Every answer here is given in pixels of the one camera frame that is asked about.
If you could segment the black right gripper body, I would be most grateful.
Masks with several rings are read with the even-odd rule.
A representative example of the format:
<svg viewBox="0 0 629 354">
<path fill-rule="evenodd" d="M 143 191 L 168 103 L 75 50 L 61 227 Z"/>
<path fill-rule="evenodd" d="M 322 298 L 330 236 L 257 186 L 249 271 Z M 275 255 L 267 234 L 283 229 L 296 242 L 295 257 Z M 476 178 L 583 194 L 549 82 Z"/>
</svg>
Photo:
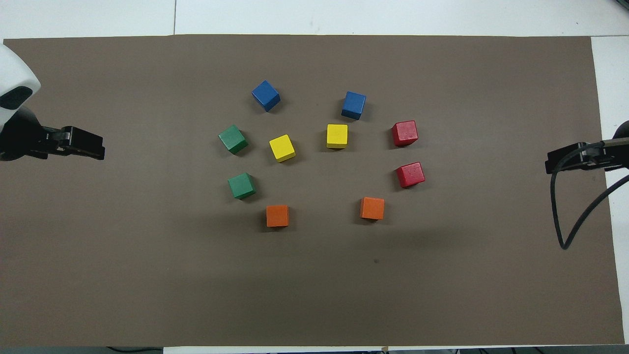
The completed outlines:
<svg viewBox="0 0 629 354">
<path fill-rule="evenodd" d="M 625 121 L 616 128 L 612 139 L 604 141 L 605 146 L 596 147 L 592 150 L 593 157 L 590 157 L 593 169 L 604 169 L 605 171 L 628 168 L 629 165 L 629 121 Z"/>
</svg>

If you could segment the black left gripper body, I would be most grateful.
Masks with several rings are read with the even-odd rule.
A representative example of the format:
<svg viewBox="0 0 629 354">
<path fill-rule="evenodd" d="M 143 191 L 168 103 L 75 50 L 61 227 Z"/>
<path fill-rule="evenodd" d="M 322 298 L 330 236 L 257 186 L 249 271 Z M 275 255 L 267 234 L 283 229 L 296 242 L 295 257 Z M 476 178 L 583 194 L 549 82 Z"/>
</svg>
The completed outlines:
<svg viewBox="0 0 629 354">
<path fill-rule="evenodd" d="M 0 134 L 0 160 L 14 161 L 25 155 L 47 159 L 50 154 L 63 155 L 56 134 L 60 130 L 44 127 L 32 110 L 19 108 L 3 125 Z"/>
</svg>

